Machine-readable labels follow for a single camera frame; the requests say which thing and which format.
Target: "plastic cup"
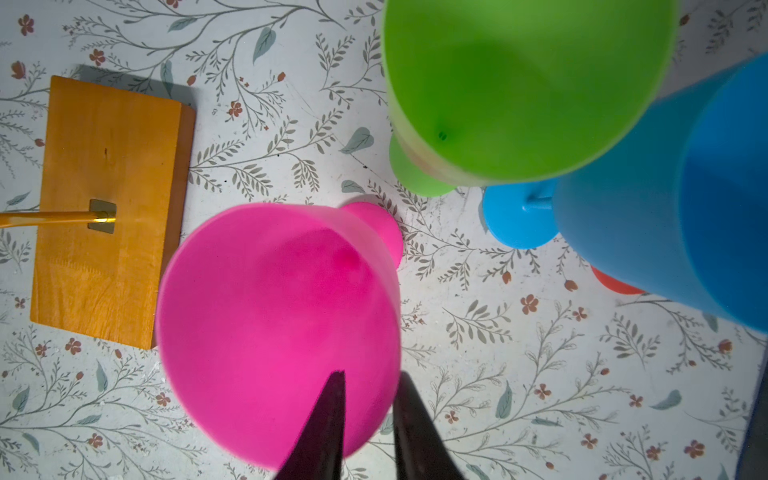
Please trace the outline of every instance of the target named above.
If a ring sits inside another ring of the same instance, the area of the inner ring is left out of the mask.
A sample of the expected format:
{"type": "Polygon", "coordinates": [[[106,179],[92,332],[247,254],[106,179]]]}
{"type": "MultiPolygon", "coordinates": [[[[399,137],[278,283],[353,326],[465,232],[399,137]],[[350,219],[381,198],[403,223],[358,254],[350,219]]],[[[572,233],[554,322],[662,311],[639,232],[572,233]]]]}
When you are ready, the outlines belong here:
{"type": "Polygon", "coordinates": [[[768,329],[768,55],[657,102],[561,178],[563,237],[616,280],[768,329]]]}
{"type": "Polygon", "coordinates": [[[678,18],[675,0],[388,0],[389,116],[417,167],[398,179],[531,182],[600,157],[654,99],[678,18]]]}
{"type": "Polygon", "coordinates": [[[371,437],[392,404],[396,252],[359,215],[235,207],[195,230],[168,264],[156,317],[168,380],[195,425],[246,462],[285,462],[336,370],[346,373],[344,455],[371,437]]]}
{"type": "Polygon", "coordinates": [[[496,240],[507,247],[538,248],[558,235],[552,214],[557,180],[495,185],[485,189],[482,213],[496,240]]]}

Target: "pink plastic cup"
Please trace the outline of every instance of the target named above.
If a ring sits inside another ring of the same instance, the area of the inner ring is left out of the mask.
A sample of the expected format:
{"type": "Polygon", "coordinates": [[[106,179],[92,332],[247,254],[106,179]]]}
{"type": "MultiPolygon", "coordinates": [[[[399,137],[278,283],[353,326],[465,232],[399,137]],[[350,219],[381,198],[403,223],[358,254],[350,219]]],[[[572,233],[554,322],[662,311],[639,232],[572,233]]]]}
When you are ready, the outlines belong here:
{"type": "Polygon", "coordinates": [[[335,370],[346,372],[344,455],[381,425],[400,370],[402,237],[372,207],[235,207],[168,264],[156,317],[168,380],[237,457],[279,468],[335,370]]]}

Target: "green plastic cup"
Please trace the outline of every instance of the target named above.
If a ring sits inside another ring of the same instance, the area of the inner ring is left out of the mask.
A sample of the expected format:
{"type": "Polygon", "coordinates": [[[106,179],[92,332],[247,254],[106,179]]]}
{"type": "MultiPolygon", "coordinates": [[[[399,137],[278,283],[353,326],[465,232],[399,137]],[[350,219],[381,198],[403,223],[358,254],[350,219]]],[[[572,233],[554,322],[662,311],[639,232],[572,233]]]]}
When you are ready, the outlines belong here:
{"type": "Polygon", "coordinates": [[[544,180],[600,157],[654,99],[677,16],[677,0],[388,0],[398,179],[434,195],[544,180]]]}

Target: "blue plastic cup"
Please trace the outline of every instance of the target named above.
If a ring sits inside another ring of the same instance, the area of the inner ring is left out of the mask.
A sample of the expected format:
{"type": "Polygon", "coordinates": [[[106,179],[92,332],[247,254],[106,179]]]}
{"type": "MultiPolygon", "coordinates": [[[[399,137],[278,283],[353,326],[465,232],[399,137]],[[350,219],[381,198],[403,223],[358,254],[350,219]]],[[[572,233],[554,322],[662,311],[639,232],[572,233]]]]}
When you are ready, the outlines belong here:
{"type": "Polygon", "coordinates": [[[652,105],[553,210],[600,271],[767,331],[768,55],[652,105]]]}

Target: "red flower print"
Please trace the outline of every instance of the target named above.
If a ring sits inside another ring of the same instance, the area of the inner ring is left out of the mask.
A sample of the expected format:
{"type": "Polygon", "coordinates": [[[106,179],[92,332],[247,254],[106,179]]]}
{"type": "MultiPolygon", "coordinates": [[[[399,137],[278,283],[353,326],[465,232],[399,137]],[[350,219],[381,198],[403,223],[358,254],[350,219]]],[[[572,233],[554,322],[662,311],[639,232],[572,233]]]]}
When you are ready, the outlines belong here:
{"type": "Polygon", "coordinates": [[[69,343],[64,345],[64,350],[69,350],[69,352],[74,355],[77,352],[80,352],[82,349],[80,348],[82,344],[79,340],[75,339],[69,339],[69,343]]]}
{"type": "Polygon", "coordinates": [[[28,33],[35,33],[35,29],[32,27],[35,21],[29,18],[29,15],[24,15],[18,20],[18,24],[22,26],[22,35],[25,37],[28,33]]]}
{"type": "Polygon", "coordinates": [[[94,48],[94,52],[88,56],[93,62],[96,63],[97,67],[100,67],[101,64],[105,63],[107,61],[106,58],[104,58],[104,51],[103,50],[97,50],[94,48]]]}
{"type": "Polygon", "coordinates": [[[704,455],[704,444],[691,440],[690,445],[683,452],[690,455],[691,458],[701,457],[704,455]]]}
{"type": "Polygon", "coordinates": [[[587,435],[584,435],[584,440],[581,440],[581,444],[587,447],[588,449],[592,450],[594,446],[598,444],[598,440],[593,439],[592,434],[588,433],[587,435]]]}
{"type": "Polygon", "coordinates": [[[170,399],[166,397],[165,394],[162,392],[160,393],[160,395],[156,395],[155,399],[157,400],[158,405],[168,406],[168,404],[170,403],[170,399]]]}
{"type": "Polygon", "coordinates": [[[101,437],[101,435],[93,434],[88,439],[88,444],[90,444],[93,448],[97,449],[97,448],[99,448],[100,446],[102,446],[104,444],[103,441],[104,441],[104,439],[101,437]]]}
{"type": "Polygon", "coordinates": [[[233,101],[230,103],[230,110],[227,112],[231,117],[239,117],[243,113],[243,105],[239,101],[233,101]]]}
{"type": "Polygon", "coordinates": [[[536,306],[538,305],[538,298],[533,296],[533,294],[526,296],[525,298],[520,299],[520,303],[522,303],[523,306],[523,313],[525,315],[528,315],[528,312],[535,312],[536,306]]]}
{"type": "Polygon", "coordinates": [[[584,313],[584,307],[583,306],[578,307],[578,311],[574,312],[574,318],[576,319],[577,322],[580,322],[583,319],[587,318],[587,314],[584,313]]]}
{"type": "Polygon", "coordinates": [[[661,453],[660,447],[651,446],[648,450],[645,451],[645,456],[647,456],[651,460],[658,460],[660,453],[661,453]]]}
{"type": "Polygon", "coordinates": [[[21,80],[27,76],[27,68],[20,61],[13,62],[11,64],[11,70],[13,70],[11,76],[16,80],[21,80]]]}
{"type": "Polygon", "coordinates": [[[538,386],[538,388],[536,390],[533,391],[533,394],[534,395],[538,395],[538,398],[540,398],[542,400],[546,400],[547,397],[552,394],[552,392],[547,390],[547,384],[546,383],[542,383],[541,385],[538,386]]]}
{"type": "Polygon", "coordinates": [[[722,342],[717,344],[717,349],[725,355],[726,353],[731,353],[733,351],[733,344],[730,340],[725,339],[722,342]]]}
{"type": "Polygon", "coordinates": [[[458,422],[458,417],[454,410],[451,410],[451,413],[446,413],[445,418],[448,420],[448,423],[458,422]]]}

